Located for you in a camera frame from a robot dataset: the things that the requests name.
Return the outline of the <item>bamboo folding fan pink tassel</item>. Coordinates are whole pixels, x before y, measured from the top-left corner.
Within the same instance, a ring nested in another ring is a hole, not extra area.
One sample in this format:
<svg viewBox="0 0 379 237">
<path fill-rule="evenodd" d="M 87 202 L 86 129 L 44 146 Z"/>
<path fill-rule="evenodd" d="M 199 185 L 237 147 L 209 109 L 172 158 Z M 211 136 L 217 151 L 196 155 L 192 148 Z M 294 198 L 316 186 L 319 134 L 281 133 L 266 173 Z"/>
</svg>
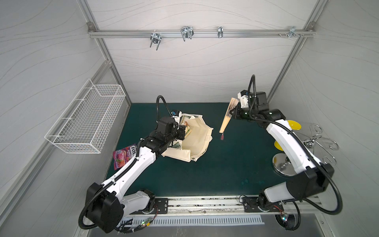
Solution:
<svg viewBox="0 0 379 237">
<path fill-rule="evenodd" d="M 224 140 L 225 129 L 228 126 L 228 124 L 232 118 L 232 115 L 230 114 L 230 112 L 238 105 L 238 102 L 239 102 L 239 100 L 236 98 L 231 98 L 231 100 L 230 100 L 230 103 L 228 105 L 228 108 L 226 110 L 226 113 L 225 113 L 225 116 L 224 116 L 224 119 L 222 122 L 222 125 L 221 125 L 220 130 L 219 130 L 219 133 L 221 133 L 221 138 L 220 138 L 221 140 Z"/>
</svg>

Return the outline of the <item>cream canvas tote bag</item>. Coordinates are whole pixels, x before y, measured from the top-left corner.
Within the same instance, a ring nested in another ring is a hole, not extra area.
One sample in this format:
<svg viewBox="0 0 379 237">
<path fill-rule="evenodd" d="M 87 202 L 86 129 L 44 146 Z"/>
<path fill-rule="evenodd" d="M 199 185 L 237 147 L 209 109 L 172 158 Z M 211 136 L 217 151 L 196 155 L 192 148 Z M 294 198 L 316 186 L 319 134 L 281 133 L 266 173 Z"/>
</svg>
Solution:
<svg viewBox="0 0 379 237">
<path fill-rule="evenodd" d="M 202 115 L 195 114 L 182 114 L 180 124 L 185 126 L 185 139 L 174 141 L 162 156 L 196 162 L 207 151 L 213 128 L 205 123 Z"/>
</svg>

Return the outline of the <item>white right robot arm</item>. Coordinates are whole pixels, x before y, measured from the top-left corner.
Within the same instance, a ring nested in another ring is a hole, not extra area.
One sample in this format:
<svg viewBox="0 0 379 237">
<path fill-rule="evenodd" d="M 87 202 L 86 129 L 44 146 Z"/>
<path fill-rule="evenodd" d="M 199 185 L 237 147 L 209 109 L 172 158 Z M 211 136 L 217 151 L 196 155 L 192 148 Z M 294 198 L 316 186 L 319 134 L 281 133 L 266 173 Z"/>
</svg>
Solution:
<svg viewBox="0 0 379 237">
<path fill-rule="evenodd" d="M 334 168 L 323 163 L 300 140 L 286 117 L 279 109 L 270 109 L 266 94 L 256 89 L 256 78 L 252 75 L 247 90 L 241 91 L 237 98 L 232 98 L 224 117 L 224 124 L 231 119 L 254 121 L 264 128 L 283 149 L 292 164 L 295 175 L 278 185 L 264 189 L 257 198 L 257 206 L 267 212 L 276 202 L 306 201 L 319 211 L 337 215 L 341 213 L 343 201 L 341 193 L 332 180 Z M 326 191 L 331 186 L 337 206 L 327 210 L 309 200 L 309 196 Z"/>
</svg>

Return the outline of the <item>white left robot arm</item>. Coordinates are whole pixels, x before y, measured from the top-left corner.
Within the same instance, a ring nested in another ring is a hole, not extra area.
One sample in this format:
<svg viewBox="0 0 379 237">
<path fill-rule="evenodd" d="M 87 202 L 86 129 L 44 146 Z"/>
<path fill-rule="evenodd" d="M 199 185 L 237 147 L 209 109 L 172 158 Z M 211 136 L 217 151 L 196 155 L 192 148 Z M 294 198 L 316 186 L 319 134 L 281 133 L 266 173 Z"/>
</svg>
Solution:
<svg viewBox="0 0 379 237">
<path fill-rule="evenodd" d="M 167 148 L 175 141 L 184 140 L 185 126 L 180 124 L 181 116 L 181 111 L 172 110 L 167 117 L 157 117 L 156 129 L 133 146 L 132 158 L 128 163 L 103 183 L 93 183 L 88 188 L 85 205 L 78 219 L 78 226 L 82 230 L 98 227 L 105 233 L 116 230 L 130 234 L 145 229 L 154 221 L 154 218 L 148 218 L 137 227 L 126 229 L 121 223 L 124 215 L 136 211 L 158 211 L 152 192 L 142 190 L 131 195 L 126 195 L 126 192 Z"/>
</svg>

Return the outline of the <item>pink snack packet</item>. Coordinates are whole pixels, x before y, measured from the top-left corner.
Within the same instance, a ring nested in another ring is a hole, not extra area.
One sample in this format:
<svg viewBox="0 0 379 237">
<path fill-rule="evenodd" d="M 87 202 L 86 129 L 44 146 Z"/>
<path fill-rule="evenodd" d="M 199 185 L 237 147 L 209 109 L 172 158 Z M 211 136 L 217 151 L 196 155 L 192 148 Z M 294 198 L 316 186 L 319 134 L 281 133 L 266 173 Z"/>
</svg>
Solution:
<svg viewBox="0 0 379 237">
<path fill-rule="evenodd" d="M 133 144 L 120 150 L 113 152 L 114 170 L 118 170 L 125 166 L 137 154 L 137 145 Z"/>
</svg>

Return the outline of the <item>small metal hook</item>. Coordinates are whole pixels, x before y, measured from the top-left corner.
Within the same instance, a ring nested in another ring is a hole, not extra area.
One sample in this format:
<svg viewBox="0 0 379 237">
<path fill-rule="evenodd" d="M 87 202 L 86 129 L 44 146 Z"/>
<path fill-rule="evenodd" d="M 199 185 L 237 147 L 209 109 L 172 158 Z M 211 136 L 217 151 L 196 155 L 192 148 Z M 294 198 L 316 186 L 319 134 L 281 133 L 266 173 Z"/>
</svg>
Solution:
<svg viewBox="0 0 379 237">
<path fill-rule="evenodd" d="M 222 26 L 218 27 L 218 38 L 221 39 L 224 35 L 224 29 Z"/>
</svg>

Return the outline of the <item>metal hook right end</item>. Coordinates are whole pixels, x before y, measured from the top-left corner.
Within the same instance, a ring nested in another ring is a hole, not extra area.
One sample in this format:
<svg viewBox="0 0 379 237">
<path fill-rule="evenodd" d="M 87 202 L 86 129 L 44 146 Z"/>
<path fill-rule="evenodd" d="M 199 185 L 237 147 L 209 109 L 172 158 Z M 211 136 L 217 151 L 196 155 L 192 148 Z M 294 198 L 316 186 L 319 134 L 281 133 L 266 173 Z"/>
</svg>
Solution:
<svg viewBox="0 0 379 237">
<path fill-rule="evenodd" d="M 303 33 L 297 33 L 295 27 L 291 27 L 289 31 L 285 34 L 278 34 L 282 38 L 301 38 L 304 37 L 305 35 Z"/>
</svg>

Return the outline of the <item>metal double hook left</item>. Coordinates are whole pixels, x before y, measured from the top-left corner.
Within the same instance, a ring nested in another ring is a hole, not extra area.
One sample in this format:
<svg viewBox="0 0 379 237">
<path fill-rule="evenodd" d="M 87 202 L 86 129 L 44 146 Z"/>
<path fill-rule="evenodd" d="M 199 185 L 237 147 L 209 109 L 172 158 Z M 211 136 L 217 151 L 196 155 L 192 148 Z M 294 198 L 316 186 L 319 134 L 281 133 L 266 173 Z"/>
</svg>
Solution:
<svg viewBox="0 0 379 237">
<path fill-rule="evenodd" d="M 159 46 L 161 44 L 161 41 L 162 41 L 162 37 L 161 37 L 161 35 L 159 33 L 153 32 L 151 34 L 151 36 L 150 36 L 150 41 L 151 41 L 150 42 L 150 47 L 152 47 L 153 44 L 155 44 L 156 45 L 156 50 L 158 50 Z"/>
</svg>

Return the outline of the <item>metal double hook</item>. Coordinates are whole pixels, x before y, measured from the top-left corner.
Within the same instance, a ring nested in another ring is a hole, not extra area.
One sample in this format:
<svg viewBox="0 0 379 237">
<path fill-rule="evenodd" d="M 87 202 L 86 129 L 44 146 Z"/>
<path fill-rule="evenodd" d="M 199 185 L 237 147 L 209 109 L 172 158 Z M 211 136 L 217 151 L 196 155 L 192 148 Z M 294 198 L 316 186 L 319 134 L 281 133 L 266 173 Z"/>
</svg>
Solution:
<svg viewBox="0 0 379 237">
<path fill-rule="evenodd" d="M 183 38 L 183 41 L 186 41 L 186 39 L 192 39 L 194 32 L 192 26 L 185 26 L 180 29 L 181 36 Z"/>
<path fill-rule="evenodd" d="M 156 45 L 156 50 L 158 50 L 159 46 L 161 44 L 161 41 L 162 41 L 162 37 L 161 37 L 161 35 L 159 33 L 153 32 L 151 34 L 151 36 L 150 36 L 150 41 L 151 41 L 150 42 L 150 47 L 152 47 L 153 44 L 155 44 Z"/>
</svg>

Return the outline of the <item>metal double hook middle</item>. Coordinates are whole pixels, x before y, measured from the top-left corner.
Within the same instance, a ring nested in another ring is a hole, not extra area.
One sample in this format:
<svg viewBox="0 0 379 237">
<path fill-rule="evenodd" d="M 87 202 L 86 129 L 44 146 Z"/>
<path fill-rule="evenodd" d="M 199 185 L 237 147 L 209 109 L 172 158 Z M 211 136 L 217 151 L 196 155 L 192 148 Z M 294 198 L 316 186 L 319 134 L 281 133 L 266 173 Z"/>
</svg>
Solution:
<svg viewBox="0 0 379 237">
<path fill-rule="evenodd" d="M 192 39 L 194 32 L 192 26 L 185 26 L 180 29 L 181 36 L 183 38 L 183 41 L 186 41 L 186 39 Z"/>
</svg>

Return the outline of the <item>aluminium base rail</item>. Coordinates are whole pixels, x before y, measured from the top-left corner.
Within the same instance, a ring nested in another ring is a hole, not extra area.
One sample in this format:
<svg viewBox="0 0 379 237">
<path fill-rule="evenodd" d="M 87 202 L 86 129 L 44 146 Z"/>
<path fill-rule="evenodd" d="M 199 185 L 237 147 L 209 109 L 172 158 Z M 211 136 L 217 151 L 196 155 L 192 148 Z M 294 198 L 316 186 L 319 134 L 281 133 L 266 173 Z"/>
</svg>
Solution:
<svg viewBox="0 0 379 237">
<path fill-rule="evenodd" d="M 269 207 L 258 208 L 256 195 L 226 195 L 226 196 L 182 196 L 156 197 L 155 206 L 158 210 L 130 212 L 127 207 L 123 217 L 129 216 L 185 216 L 185 215 L 247 215 L 247 214 L 296 214 L 292 202 L 280 201 Z"/>
</svg>

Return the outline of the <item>aluminium crossbar rail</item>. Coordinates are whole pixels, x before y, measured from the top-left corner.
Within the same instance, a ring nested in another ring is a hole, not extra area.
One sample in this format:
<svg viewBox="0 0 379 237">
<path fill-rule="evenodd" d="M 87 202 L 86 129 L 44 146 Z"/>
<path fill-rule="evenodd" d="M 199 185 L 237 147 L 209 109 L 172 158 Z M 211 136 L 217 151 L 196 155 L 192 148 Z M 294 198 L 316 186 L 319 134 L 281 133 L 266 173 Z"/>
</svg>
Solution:
<svg viewBox="0 0 379 237">
<path fill-rule="evenodd" d="M 284 30 L 231 30 L 224 28 L 222 38 L 280 38 L 278 34 L 285 34 L 289 29 Z M 306 29 L 297 29 L 297 33 L 303 33 L 304 38 L 310 38 L 316 35 L 316 31 L 310 27 Z M 132 38 L 143 39 L 150 38 L 153 32 L 161 35 L 162 39 L 182 38 L 179 30 L 96 30 L 93 27 L 88 28 L 88 33 L 91 38 L 98 39 L 116 39 L 116 38 Z M 194 38 L 216 38 L 218 39 L 218 28 L 211 30 L 193 29 Z"/>
</svg>

